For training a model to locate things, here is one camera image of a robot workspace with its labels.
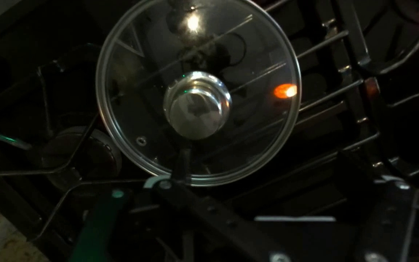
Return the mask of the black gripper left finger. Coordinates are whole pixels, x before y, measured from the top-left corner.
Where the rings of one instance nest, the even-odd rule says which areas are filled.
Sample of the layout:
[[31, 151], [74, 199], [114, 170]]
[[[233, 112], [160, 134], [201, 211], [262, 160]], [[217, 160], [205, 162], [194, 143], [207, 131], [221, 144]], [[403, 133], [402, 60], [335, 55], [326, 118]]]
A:
[[260, 231], [253, 223], [242, 220], [234, 211], [211, 197], [198, 197], [186, 186], [192, 151], [178, 154], [169, 176], [150, 178], [146, 188], [172, 215], [185, 226], [201, 231], [211, 242], [218, 242], [247, 262], [292, 262], [285, 249]]

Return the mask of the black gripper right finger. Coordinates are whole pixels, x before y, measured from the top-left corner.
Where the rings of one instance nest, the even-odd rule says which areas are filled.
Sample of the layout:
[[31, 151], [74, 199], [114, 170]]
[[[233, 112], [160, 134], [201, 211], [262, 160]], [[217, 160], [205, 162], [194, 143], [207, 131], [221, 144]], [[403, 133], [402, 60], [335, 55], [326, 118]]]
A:
[[381, 183], [381, 194], [354, 246], [354, 262], [407, 262], [416, 199], [418, 192], [407, 182]]

